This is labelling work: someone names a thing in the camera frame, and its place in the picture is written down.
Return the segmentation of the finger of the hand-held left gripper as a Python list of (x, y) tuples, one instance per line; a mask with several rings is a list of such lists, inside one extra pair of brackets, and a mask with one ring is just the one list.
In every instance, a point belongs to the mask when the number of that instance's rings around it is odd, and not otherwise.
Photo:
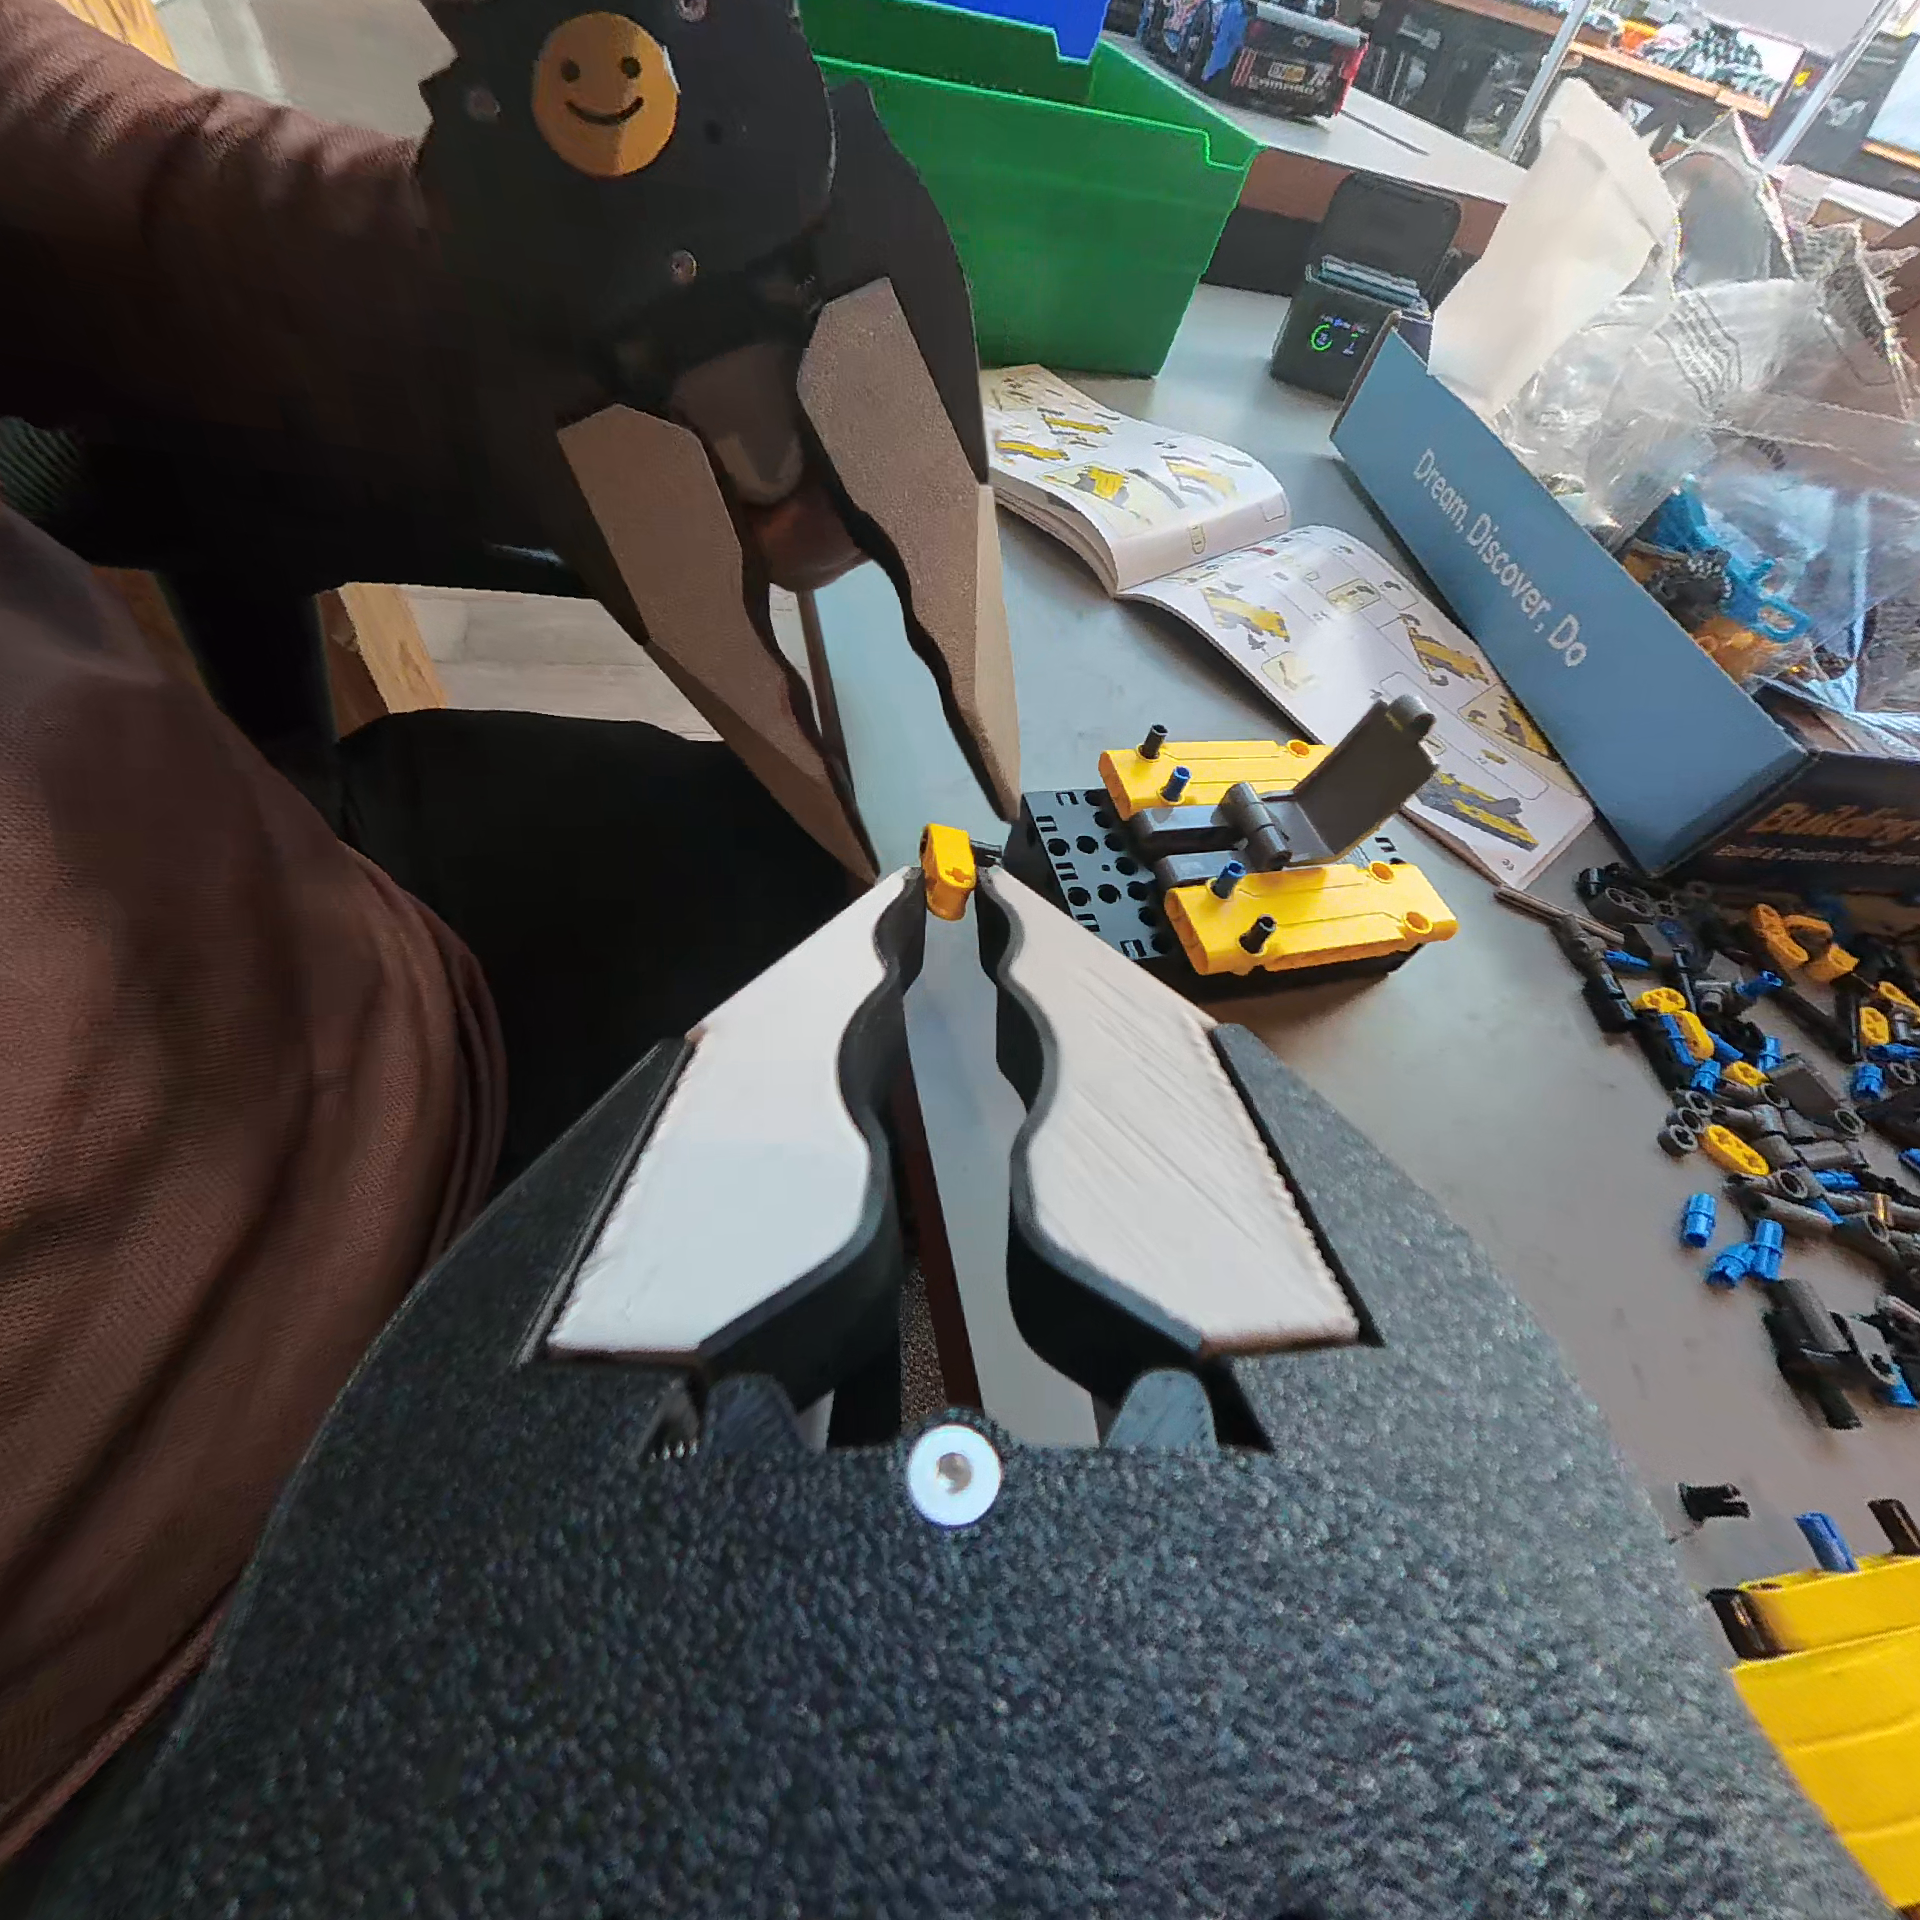
[(974, 467), (889, 276), (822, 304), (801, 353), (798, 402), (848, 530), (895, 583), (954, 742), (1012, 822), (1021, 707), (994, 487)]
[(877, 853), (842, 767), (829, 760), (811, 700), (771, 637), (765, 583), (754, 583), (732, 503), (688, 426), (631, 406), (559, 427), (631, 627), (662, 674), (707, 717), (771, 800), (858, 880)]

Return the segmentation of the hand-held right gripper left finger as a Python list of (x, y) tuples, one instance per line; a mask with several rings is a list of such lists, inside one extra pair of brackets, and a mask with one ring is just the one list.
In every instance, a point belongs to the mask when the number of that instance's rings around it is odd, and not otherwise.
[(707, 1382), (851, 1382), (877, 1359), (904, 1283), (887, 1100), (922, 934), (922, 877), (898, 867), (688, 1030), (548, 1357)]

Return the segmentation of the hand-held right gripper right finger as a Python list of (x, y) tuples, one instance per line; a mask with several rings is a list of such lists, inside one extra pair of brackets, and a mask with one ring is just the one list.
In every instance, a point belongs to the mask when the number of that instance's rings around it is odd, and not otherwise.
[(1174, 1367), (1357, 1343), (1357, 1304), (1221, 1054), (1225, 1027), (1007, 867), (977, 889), (997, 1069), (1021, 1097), (1018, 1332), (1095, 1400)]

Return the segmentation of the person's left forearm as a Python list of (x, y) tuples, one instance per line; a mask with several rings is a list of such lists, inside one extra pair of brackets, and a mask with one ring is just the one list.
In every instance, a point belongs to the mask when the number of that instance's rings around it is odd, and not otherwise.
[(487, 522), (468, 344), (409, 143), (2, 6), (2, 414)]

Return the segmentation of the grey desk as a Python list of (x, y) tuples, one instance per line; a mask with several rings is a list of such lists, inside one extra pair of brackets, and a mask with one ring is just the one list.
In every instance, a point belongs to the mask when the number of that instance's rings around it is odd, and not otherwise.
[[(1298, 519), (1395, 554), (1332, 450), (1332, 402), (1267, 373), (1281, 320), (1281, 297), (1204, 283), (1157, 379), (1069, 379), (1122, 414), (1252, 450)], [(1149, 722), (1182, 739), (1278, 730), (1232, 663), (1157, 610), (1108, 599), (1014, 516), (1004, 593), (1028, 786), (1092, 776), (1104, 749)], [(887, 577), (869, 566), (822, 589), (819, 622), (881, 853), (904, 862), (927, 822), (1001, 844)], [(1384, 979), (1209, 1006), (1255, 1027), (1489, 1252), (1607, 1414), (1692, 1582), (1809, 1566), (1802, 1510), (1827, 1510), (1854, 1549), (1882, 1549), (1867, 1503), (1897, 1496), (1917, 1517), (1917, 1410), (1867, 1396), (1864, 1424), (1845, 1430), (1802, 1403), (1777, 1370), (1758, 1289), (1708, 1284), (1677, 1246), (1682, 1199), (1711, 1164), (1655, 1142), (1665, 1104), (1641, 1052), (1598, 1030), (1549, 927), (1429, 833), (1408, 839), (1461, 919), (1452, 942)], [(997, 1070), (994, 1010), (971, 916), (931, 927), (905, 1019), (977, 1376), (964, 1400), (1028, 1442), (1092, 1442), (1092, 1396), (1031, 1354), (1007, 1297), (1007, 1152), (1027, 1109)], [(1735, 1482), (1751, 1517), (1682, 1533), (1681, 1482)]]

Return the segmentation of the person's left hand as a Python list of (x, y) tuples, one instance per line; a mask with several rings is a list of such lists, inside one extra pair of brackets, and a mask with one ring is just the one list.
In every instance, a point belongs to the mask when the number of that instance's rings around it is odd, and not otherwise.
[(865, 556), (811, 464), (798, 396), (801, 350), (747, 343), (678, 373), (668, 414), (688, 426), (729, 492), (747, 552), (778, 589), (822, 589)]

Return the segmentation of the person's dark trousers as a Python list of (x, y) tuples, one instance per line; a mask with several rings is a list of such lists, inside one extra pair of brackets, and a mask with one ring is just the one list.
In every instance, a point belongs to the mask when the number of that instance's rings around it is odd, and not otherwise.
[(421, 707), (351, 730), (339, 767), (348, 839), (492, 992), (495, 1190), (854, 893), (732, 749), (648, 722)]

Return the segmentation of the black block with yellow panels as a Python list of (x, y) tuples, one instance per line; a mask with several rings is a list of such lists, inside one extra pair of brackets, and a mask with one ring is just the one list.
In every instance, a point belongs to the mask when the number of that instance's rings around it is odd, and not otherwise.
[(1155, 724), (1099, 753), (1092, 786), (1027, 792), (1004, 864), (1189, 996), (1379, 977), (1458, 934), (1387, 833), (1438, 774), (1432, 722), (1397, 693), (1335, 744)]

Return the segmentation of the blue storage bin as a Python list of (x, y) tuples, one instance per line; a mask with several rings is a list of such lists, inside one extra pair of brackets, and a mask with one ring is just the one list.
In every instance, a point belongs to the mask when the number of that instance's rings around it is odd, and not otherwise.
[(1057, 53), (1064, 60), (1092, 60), (1092, 50), (1099, 43), (1099, 33), (1108, 19), (1112, 2), (1001, 2), (1001, 0), (967, 0), (948, 2), (959, 10), (971, 10), (992, 19), (1008, 19), (1018, 26), (1034, 26), (1055, 36)]

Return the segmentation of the instruction booklet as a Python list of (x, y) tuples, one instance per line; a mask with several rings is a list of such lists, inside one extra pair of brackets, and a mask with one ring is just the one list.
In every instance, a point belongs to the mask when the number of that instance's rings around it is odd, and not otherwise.
[(1529, 889), (1592, 824), (1475, 637), (1365, 539), (1294, 522), (1261, 460), (1044, 366), (979, 372), (979, 412), (1001, 509), (1078, 552), (1108, 597), (1178, 617), (1311, 737), (1419, 696), (1438, 767), (1407, 813), (1485, 877)]

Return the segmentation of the dark toy car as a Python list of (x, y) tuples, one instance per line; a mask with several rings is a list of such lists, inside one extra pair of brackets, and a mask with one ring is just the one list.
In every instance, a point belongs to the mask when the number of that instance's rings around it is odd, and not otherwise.
[(1137, 40), (1192, 87), (1292, 120), (1337, 116), (1369, 53), (1335, 2), (1144, 2)]

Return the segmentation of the person's brown shirt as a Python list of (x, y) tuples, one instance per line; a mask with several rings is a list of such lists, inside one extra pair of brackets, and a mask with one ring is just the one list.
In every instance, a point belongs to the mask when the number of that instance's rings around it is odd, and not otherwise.
[(207, 1657), (502, 1070), (452, 932), (2, 512), (2, 1860)]

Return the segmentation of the pile of small building pieces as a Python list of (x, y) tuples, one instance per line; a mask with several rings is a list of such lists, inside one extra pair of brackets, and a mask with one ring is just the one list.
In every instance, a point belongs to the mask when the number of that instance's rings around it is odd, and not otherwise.
[(1899, 1006), (1795, 1010), (1812, 979), (1777, 927), (1682, 897), (1677, 916), (1475, 919), (1477, 1056), (1518, 1197), (1502, 1233), (1578, 1376), (1619, 1430), (1701, 1584), (1917, 1550), (1917, 1160)]

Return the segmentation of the blue cardboard kit box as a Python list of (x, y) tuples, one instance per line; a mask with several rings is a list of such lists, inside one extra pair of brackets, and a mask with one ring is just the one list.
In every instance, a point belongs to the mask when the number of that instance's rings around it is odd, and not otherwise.
[(1332, 446), (1649, 877), (1917, 892), (1917, 760), (1739, 687), (1397, 332)]

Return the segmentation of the yellow vehicle hood assembly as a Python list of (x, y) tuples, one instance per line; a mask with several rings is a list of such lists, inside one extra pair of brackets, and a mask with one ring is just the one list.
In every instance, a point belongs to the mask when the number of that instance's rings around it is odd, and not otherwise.
[(1707, 1594), (1732, 1680), (1802, 1794), (1897, 1912), (1917, 1914), (1917, 1557)]

